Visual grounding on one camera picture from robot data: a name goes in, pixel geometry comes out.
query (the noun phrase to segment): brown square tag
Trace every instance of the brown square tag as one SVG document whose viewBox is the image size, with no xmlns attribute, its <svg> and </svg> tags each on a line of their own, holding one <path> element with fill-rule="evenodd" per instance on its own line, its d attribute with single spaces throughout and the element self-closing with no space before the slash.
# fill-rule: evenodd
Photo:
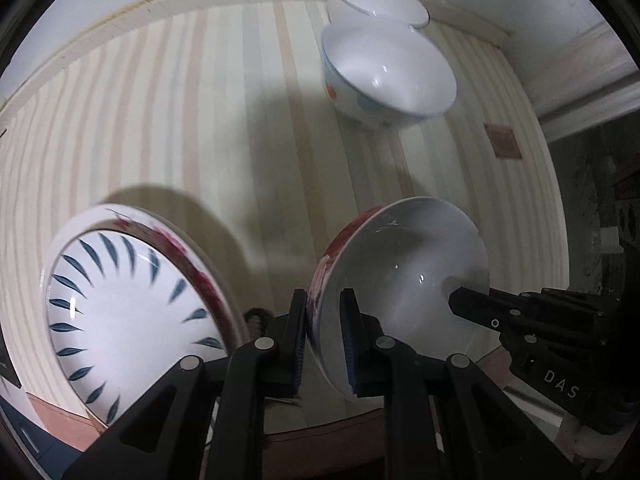
<svg viewBox="0 0 640 480">
<path fill-rule="evenodd" d="M 520 147 L 512 128 L 498 124 L 485 124 L 484 129 L 494 147 L 497 158 L 522 159 Z"/>
</svg>

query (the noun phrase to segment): striped surface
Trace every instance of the striped surface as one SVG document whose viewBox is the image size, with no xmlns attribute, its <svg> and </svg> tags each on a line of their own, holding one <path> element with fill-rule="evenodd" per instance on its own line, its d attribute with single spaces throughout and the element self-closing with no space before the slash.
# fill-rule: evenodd
<svg viewBox="0 0 640 480">
<path fill-rule="evenodd" d="M 11 118 L 0 140 L 0 320 L 28 392 L 84 414 L 49 349 L 39 276 L 64 222 L 105 200 L 185 230 L 243 310 L 287 310 L 344 225 L 413 195 L 472 218 L 492 286 L 568 285 L 558 183 L 503 54 L 432 23 L 427 35 L 458 78 L 456 105 L 420 126 L 365 134 L 324 95 L 327 22 L 321 2 L 174 16 L 81 57 Z M 484 123 L 511 126 L 524 159 L 497 160 Z"/>
</svg>

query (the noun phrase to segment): bowl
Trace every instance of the bowl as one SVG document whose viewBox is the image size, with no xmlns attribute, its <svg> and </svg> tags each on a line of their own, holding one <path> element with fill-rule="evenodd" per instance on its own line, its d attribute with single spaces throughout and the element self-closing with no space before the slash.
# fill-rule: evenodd
<svg viewBox="0 0 640 480">
<path fill-rule="evenodd" d="M 357 124 L 401 128 L 442 115 L 456 100 L 447 59 L 404 23 L 340 20 L 325 27 L 321 44 L 327 95 Z"/>
<path fill-rule="evenodd" d="M 456 316 L 449 295 L 466 286 L 489 292 L 486 249 L 476 226 L 453 204 L 414 197 L 371 209 L 338 234 L 309 289 L 312 354 L 345 398 L 349 385 L 338 302 L 353 288 L 360 311 L 376 316 L 385 334 L 419 354 L 446 359 L 468 351 L 482 327 Z"/>
<path fill-rule="evenodd" d="M 155 216 L 108 204 L 71 219 L 47 253 L 52 350 L 105 427 L 182 357 L 208 362 L 248 340 L 233 298 L 192 247 Z"/>
<path fill-rule="evenodd" d="M 327 0 L 332 22 L 356 14 L 385 16 L 415 28 L 429 23 L 429 13 L 420 0 Z"/>
</svg>

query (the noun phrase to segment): metal screw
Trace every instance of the metal screw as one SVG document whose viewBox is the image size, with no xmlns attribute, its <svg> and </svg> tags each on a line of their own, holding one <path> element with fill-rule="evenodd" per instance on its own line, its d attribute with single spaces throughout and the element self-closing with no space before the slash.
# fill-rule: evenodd
<svg viewBox="0 0 640 480">
<path fill-rule="evenodd" d="M 453 354 L 451 356 L 451 364 L 456 368 L 466 368 L 470 362 L 469 358 L 464 354 Z"/>
<path fill-rule="evenodd" d="M 195 370 L 200 364 L 200 359 L 195 355 L 187 355 L 187 357 L 183 357 L 180 359 L 180 368 L 185 371 Z"/>
<path fill-rule="evenodd" d="M 275 344 L 275 341 L 270 337 L 259 337 L 255 340 L 254 346 L 258 350 L 268 350 L 269 348 L 273 348 Z"/>
<path fill-rule="evenodd" d="M 396 340 L 388 335 L 382 335 L 376 339 L 376 346 L 378 348 L 389 349 L 393 348 L 396 344 Z"/>
</svg>

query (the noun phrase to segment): blue leaf pattern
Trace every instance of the blue leaf pattern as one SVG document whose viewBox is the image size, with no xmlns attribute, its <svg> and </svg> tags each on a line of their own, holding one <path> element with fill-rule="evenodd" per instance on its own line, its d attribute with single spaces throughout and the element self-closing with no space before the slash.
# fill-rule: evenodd
<svg viewBox="0 0 640 480">
<path fill-rule="evenodd" d="M 67 300 L 61 300 L 60 298 L 53 298 L 53 300 L 49 300 L 49 303 L 53 306 L 58 306 L 60 308 L 66 308 L 67 310 L 71 310 L 71 304 Z"/>
<path fill-rule="evenodd" d="M 149 249 L 149 263 L 151 264 L 151 285 L 153 285 L 160 270 L 160 260 L 153 249 Z"/>
<path fill-rule="evenodd" d="M 112 241 L 109 240 L 102 233 L 98 233 L 98 236 L 100 237 L 100 240 L 102 240 L 102 243 L 104 244 L 104 247 L 107 249 L 107 252 L 109 253 L 109 256 L 113 260 L 113 265 L 115 265 L 116 270 L 120 270 L 119 267 L 118 267 L 118 251 L 116 251 L 116 248 L 114 247 Z"/>
<path fill-rule="evenodd" d="M 86 403 L 87 404 L 91 404 L 92 402 L 95 402 L 96 400 L 98 400 L 98 397 L 100 397 L 100 394 L 102 393 L 102 391 L 104 390 L 104 385 L 107 383 L 107 381 L 104 381 L 102 383 L 102 386 L 98 386 L 94 391 L 92 391 L 89 396 L 86 398 Z"/>
<path fill-rule="evenodd" d="M 205 317 L 207 317 L 207 311 L 204 310 L 203 308 L 198 308 L 198 309 L 194 310 L 193 312 L 191 312 L 189 317 L 184 318 L 182 320 L 182 322 L 186 323 L 187 321 L 190 321 L 191 319 L 203 319 Z"/>
<path fill-rule="evenodd" d="M 180 296 L 185 288 L 187 288 L 187 282 L 185 282 L 184 279 L 180 278 L 180 280 L 178 280 L 178 282 L 175 284 L 174 291 L 169 297 L 169 303 L 173 303 L 175 298 Z"/>
<path fill-rule="evenodd" d="M 58 283 L 61 283 L 64 286 L 68 286 L 68 288 L 76 291 L 78 294 L 80 294 L 80 296 L 86 299 L 86 296 L 82 293 L 82 290 L 80 290 L 80 288 L 74 282 L 72 282 L 69 278 L 65 278 L 64 276 L 60 276 L 59 274 L 54 274 L 53 278 Z"/>
<path fill-rule="evenodd" d="M 92 368 L 93 368 L 92 366 L 86 366 L 84 368 L 80 368 L 79 370 L 76 370 L 71 375 L 69 375 L 68 379 L 70 381 L 77 381 L 78 379 L 82 379 L 85 375 L 87 375 L 91 371 Z"/>
<path fill-rule="evenodd" d="M 107 414 L 107 424 L 111 424 L 113 422 L 113 419 L 116 418 L 119 405 L 120 405 L 120 396 L 118 396 L 116 401 L 109 408 L 109 413 Z"/>
<path fill-rule="evenodd" d="M 79 242 L 80 242 L 80 245 L 82 245 L 82 248 L 87 252 L 87 254 L 89 254 L 91 259 L 94 261 L 94 264 L 98 267 L 98 269 L 100 269 L 100 273 L 104 278 L 104 269 L 102 268 L 102 262 L 100 261 L 100 256 L 98 256 L 98 253 L 95 252 L 95 249 L 91 247 L 91 245 L 89 245 L 88 243 L 83 242 L 82 240 L 79 240 Z"/>
<path fill-rule="evenodd" d="M 64 357 L 67 355 L 75 355 L 75 354 L 79 354 L 80 352 L 84 352 L 86 350 L 86 348 L 70 348 L 70 347 L 66 347 L 63 348 L 62 350 L 58 350 L 56 352 L 56 355 L 59 357 Z"/>
<path fill-rule="evenodd" d="M 89 279 L 89 275 L 86 273 L 86 270 L 84 270 L 84 267 L 78 260 L 76 260 L 75 258 L 72 258 L 71 256 L 67 256 L 66 254 L 63 254 L 62 257 L 65 259 L 65 261 L 69 265 L 71 265 L 75 270 L 77 270 L 80 274 L 82 274 L 91 286 L 94 286 L 91 279 Z"/>
<path fill-rule="evenodd" d="M 220 341 L 218 341 L 215 337 L 206 337 L 204 339 L 200 339 L 200 341 L 195 341 L 193 344 L 210 346 L 212 348 L 220 348 L 221 350 L 223 349 Z"/>
<path fill-rule="evenodd" d="M 136 273 L 136 250 L 133 248 L 133 245 L 129 240 L 127 240 L 124 236 L 120 235 L 122 238 L 122 243 L 127 248 L 127 254 L 129 255 L 129 267 L 131 269 L 131 277 Z"/>
<path fill-rule="evenodd" d="M 53 325 L 49 325 L 49 328 L 52 329 L 53 332 L 73 332 L 73 330 L 82 330 L 81 328 L 69 325 L 69 323 L 54 323 Z"/>
</svg>

